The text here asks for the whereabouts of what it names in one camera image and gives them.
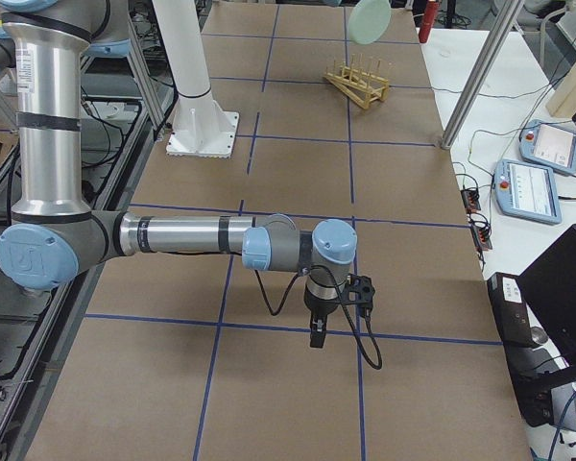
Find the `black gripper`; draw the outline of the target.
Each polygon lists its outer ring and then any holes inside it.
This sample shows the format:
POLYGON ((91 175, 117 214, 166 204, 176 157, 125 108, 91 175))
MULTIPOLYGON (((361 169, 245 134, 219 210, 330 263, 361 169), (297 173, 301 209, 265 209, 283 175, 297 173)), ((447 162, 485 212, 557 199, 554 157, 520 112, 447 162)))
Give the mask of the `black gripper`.
POLYGON ((310 347, 322 349, 326 337, 326 316, 339 306, 338 298, 325 300, 317 297, 308 288, 304 291, 304 302, 310 310, 310 347))

